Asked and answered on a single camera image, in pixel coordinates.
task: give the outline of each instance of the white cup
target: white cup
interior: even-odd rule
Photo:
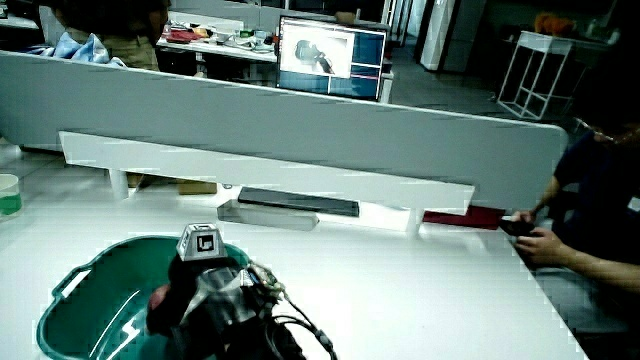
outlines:
[[[20,179],[15,175],[0,174],[0,217],[11,215],[20,208]]]

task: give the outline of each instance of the teal plastic basin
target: teal plastic basin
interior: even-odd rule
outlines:
[[[53,289],[54,300],[38,323],[42,351],[52,359],[179,359],[171,340],[144,331],[149,296],[169,282],[167,271],[178,240],[132,238],[73,269]],[[242,250],[225,247],[240,265],[248,264]],[[86,271],[90,272],[65,297],[63,291]]]

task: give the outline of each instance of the black cable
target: black cable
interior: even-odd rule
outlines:
[[[284,294],[284,297],[287,300],[287,302],[289,302],[289,304],[291,304],[291,306],[294,309],[296,309],[296,311],[298,311],[304,317],[306,322],[294,316],[289,316],[289,315],[276,315],[272,318],[273,320],[272,322],[267,322],[265,326],[265,340],[267,342],[267,345],[271,349],[271,352],[273,353],[273,355],[276,358],[278,358],[278,360],[286,360],[278,350],[274,337],[278,329],[284,330],[286,324],[294,324],[309,330],[309,332],[311,332],[315,336],[315,338],[318,340],[320,345],[322,345],[322,347],[329,353],[331,360],[337,360],[338,356],[333,350],[333,343],[331,342],[331,340],[329,340],[329,337],[327,337],[324,331],[318,329],[307,317],[307,315],[302,310],[300,310],[300,308],[298,308],[293,302],[291,302],[291,300],[289,299],[286,293]],[[277,322],[276,321],[277,319],[288,319],[288,320]]]

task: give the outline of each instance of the person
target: person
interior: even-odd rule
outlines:
[[[327,1],[325,6],[339,23],[353,24],[358,10],[360,10],[360,20],[380,22],[383,3],[384,1],[379,0],[333,0]]]
[[[169,0],[41,0],[41,5],[52,8],[78,43],[93,33],[126,66],[159,71],[155,44],[168,21]]]
[[[537,223],[514,247],[574,334],[625,333],[640,324],[638,195],[640,118],[629,93],[617,85],[634,74],[623,33],[608,57],[576,94],[575,112],[586,133],[565,151],[543,196],[514,221]],[[538,215],[562,189],[578,184],[568,219],[540,224]]]
[[[529,264],[565,267],[602,285],[640,296],[640,265],[601,259],[575,250],[549,229],[535,228],[532,233],[538,236],[520,236],[514,245]]]

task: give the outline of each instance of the gray desk partition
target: gray desk partition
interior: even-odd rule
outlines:
[[[551,125],[139,69],[4,51],[0,68],[0,134],[43,149],[67,130],[470,184],[475,205],[521,208],[567,144]]]

